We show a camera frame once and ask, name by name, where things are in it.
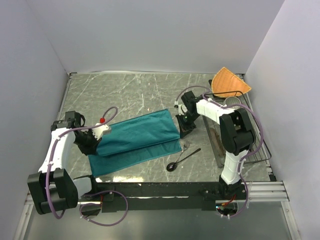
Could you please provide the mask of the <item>teal satin napkin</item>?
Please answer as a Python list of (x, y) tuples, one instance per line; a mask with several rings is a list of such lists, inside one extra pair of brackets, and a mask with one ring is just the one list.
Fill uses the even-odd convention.
[(110, 127), (111, 133), (102, 137), (96, 153), (88, 156), (94, 177), (182, 150), (180, 133), (168, 109), (114, 123)]

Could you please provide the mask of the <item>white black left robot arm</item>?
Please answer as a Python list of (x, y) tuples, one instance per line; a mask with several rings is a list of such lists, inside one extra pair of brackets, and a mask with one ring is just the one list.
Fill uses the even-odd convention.
[(77, 206), (84, 197), (94, 201), (99, 195), (92, 175), (72, 179), (66, 170), (72, 146), (85, 155), (94, 155), (102, 137), (111, 132), (108, 120), (102, 117), (94, 126), (86, 126), (85, 117), (77, 111), (67, 111), (64, 119), (50, 127), (51, 140), (43, 164), (37, 173), (28, 176), (27, 185), (34, 206), (40, 215), (52, 213), (61, 219), (67, 209)]

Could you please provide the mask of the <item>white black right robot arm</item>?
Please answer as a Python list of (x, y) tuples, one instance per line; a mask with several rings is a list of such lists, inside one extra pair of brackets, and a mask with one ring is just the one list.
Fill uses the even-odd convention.
[(248, 111), (244, 105), (233, 109), (222, 105), (205, 95), (196, 97), (192, 91), (181, 93), (174, 101), (178, 109), (175, 116), (179, 126), (180, 138), (184, 138), (195, 128), (199, 116), (209, 118), (220, 128), (220, 138), (225, 149), (225, 160), (219, 176), (217, 194), (223, 199), (230, 199), (241, 191), (241, 171), (245, 159), (256, 142), (256, 134)]

